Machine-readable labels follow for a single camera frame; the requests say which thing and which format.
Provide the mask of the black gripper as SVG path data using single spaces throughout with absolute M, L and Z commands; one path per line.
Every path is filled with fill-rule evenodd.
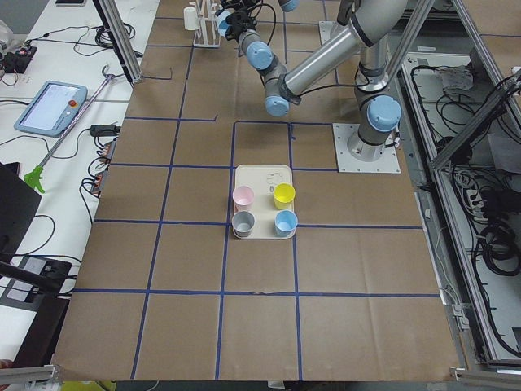
M 246 11 L 235 11 L 225 18 L 227 27 L 225 29 L 225 38 L 238 41 L 240 35 L 249 29 L 255 29 L 256 19 L 249 15 Z
M 249 12 L 255 7 L 255 2 L 252 0 L 221 0 L 221 6 L 224 10 Z

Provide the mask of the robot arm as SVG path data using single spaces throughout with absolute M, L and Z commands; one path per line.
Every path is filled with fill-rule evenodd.
M 218 17 L 220 35 L 235 40 L 248 63 L 259 73 L 265 90 L 265 109 L 275 117 L 285 116 L 299 104 L 310 87 L 354 54 L 360 62 L 355 90 L 361 110 L 358 130 L 347 147 L 362 161 L 375 161 L 396 131 L 401 106 L 383 93 L 391 77 L 387 71 L 387 35 L 401 18 L 405 1 L 342 1 L 330 38 L 292 70 L 279 61 L 269 44 L 256 31 L 252 12 L 258 1 L 224 1 Z
M 261 3 L 261 0 L 225 0 L 221 1 L 221 6 L 224 9 L 252 10 L 255 6 Z M 300 4 L 299 0 L 278 0 L 278 5 L 284 12 L 294 11 Z

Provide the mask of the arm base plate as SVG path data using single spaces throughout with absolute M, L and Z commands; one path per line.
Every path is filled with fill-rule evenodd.
M 396 147 L 389 135 L 379 146 L 364 143 L 358 124 L 332 125 L 338 172 L 342 174 L 400 174 Z
M 318 28 L 320 41 L 323 45 L 332 37 L 337 36 L 342 31 L 343 26 L 338 24 L 336 21 L 319 21 Z

